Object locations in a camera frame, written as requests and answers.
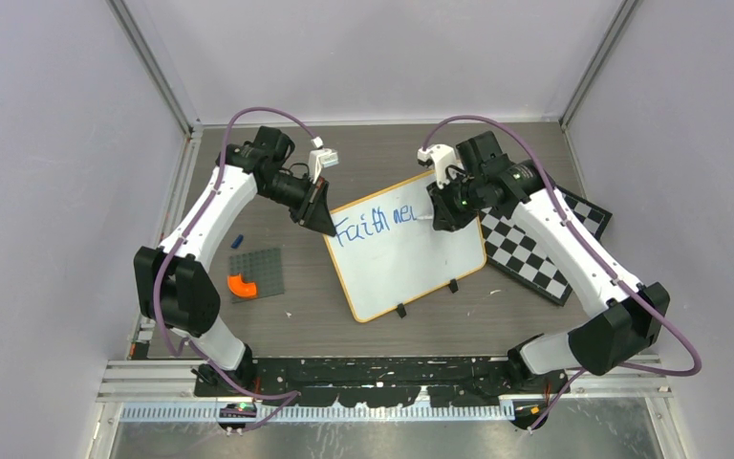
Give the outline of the yellow framed whiteboard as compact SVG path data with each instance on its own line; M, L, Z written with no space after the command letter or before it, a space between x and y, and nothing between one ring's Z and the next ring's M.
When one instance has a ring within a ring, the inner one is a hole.
M364 323L476 273L486 264L475 218L455 232L433 230L426 187L431 172L333 210L336 235L324 241L355 321Z

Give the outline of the blue marker cap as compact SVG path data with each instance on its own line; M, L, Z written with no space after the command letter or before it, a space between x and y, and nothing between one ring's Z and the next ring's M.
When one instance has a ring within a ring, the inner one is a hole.
M230 244L230 247L233 250L238 249L240 247L241 243L243 242L243 239L244 239L244 235L243 234L239 234L238 236L236 236L233 239L232 243Z

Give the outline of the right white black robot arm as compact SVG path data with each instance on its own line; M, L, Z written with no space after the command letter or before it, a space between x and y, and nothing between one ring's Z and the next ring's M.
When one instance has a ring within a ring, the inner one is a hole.
M588 316L570 331L508 350L513 388L531 392L547 373L569 368L602 376L657 341L669 293L620 266L575 218L538 162L514 163L490 131L455 147L422 147L417 160L435 172L427 188L435 230L457 231L484 209L500 211L546 252Z

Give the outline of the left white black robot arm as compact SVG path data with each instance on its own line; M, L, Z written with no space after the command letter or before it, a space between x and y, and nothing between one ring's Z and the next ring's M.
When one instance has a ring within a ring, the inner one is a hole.
M327 203L325 167L338 163L335 150L320 137L306 173L286 166L293 140L277 128L262 126L253 140L223 147L210 181L176 229L157 247L141 247L133 260L143 317L164 334L187 339L218 368L218 383L229 394L247 394L255 381L250 347L220 317L220 295L208 269L227 232L256 196L284 206L302 228L332 236L335 225Z

